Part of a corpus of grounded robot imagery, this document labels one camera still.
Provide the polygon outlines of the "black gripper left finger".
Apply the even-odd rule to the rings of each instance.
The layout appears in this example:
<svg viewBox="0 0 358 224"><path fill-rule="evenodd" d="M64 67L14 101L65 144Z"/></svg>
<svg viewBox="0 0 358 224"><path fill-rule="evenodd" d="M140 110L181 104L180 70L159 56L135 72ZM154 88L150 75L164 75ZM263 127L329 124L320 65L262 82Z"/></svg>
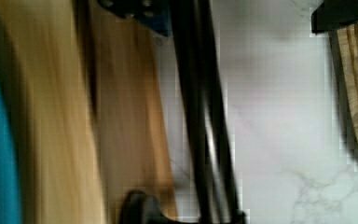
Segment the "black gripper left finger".
<svg viewBox="0 0 358 224"><path fill-rule="evenodd" d="M172 33L168 0L97 0L99 5L121 19L135 19L162 36Z"/></svg>

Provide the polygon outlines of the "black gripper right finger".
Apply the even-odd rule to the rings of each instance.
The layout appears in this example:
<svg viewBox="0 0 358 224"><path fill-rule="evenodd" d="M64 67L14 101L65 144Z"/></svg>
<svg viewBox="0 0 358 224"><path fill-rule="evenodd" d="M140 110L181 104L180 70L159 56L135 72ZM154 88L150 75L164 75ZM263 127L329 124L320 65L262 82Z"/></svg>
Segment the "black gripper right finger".
<svg viewBox="0 0 358 224"><path fill-rule="evenodd" d="M324 0L311 14L311 31L320 34L356 22L358 22L358 0Z"/></svg>

